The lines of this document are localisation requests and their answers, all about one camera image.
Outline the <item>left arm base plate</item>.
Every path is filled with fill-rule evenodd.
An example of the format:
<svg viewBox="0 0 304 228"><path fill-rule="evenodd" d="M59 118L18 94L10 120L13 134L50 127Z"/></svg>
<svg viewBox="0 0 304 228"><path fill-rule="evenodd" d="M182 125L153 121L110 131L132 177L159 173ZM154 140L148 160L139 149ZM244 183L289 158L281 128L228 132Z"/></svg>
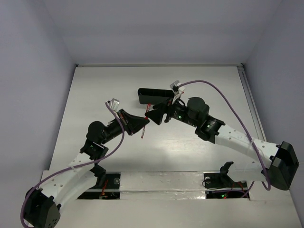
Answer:
<svg viewBox="0 0 304 228"><path fill-rule="evenodd" d="M80 200L119 200L120 199L120 173L107 173L105 181L101 187L94 186L84 193L78 199Z"/></svg>

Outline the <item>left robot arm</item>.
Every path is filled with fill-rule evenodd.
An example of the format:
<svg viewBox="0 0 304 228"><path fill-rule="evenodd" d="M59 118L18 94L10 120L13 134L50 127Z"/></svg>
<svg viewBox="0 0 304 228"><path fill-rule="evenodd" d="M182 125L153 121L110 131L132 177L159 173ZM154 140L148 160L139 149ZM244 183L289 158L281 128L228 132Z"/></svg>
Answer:
<svg viewBox="0 0 304 228"><path fill-rule="evenodd" d="M84 146L68 166L41 180L27 192L20 212L24 227L55 227L67 203L91 187L104 185L106 170L98 163L111 156L105 144L119 135L133 135L150 122L123 109L113 115L115 119L107 126L100 121L92 122Z"/></svg>

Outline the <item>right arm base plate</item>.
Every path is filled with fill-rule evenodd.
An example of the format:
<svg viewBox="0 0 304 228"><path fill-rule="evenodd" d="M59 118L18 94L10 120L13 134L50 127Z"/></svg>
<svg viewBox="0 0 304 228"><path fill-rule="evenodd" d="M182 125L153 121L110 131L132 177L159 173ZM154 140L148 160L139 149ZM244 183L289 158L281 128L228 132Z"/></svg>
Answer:
<svg viewBox="0 0 304 228"><path fill-rule="evenodd" d="M235 182L219 172L204 173L202 186L207 199L240 199L248 190L247 182Z"/></svg>

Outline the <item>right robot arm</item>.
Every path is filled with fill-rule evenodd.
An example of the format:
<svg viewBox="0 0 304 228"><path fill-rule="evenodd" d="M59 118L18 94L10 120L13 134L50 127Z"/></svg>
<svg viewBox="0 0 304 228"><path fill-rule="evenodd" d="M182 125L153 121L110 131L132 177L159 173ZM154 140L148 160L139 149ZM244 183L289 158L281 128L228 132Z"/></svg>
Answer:
<svg viewBox="0 0 304 228"><path fill-rule="evenodd" d="M219 182L230 186L237 181L267 181L279 190L290 189L299 161L293 146L288 142L269 143L249 137L223 121L209 115L209 106L199 97L189 98L187 105L168 99L154 105L145 116L160 125L172 118L195 127L202 140L233 149L253 160L243 168L233 161L220 168Z"/></svg>

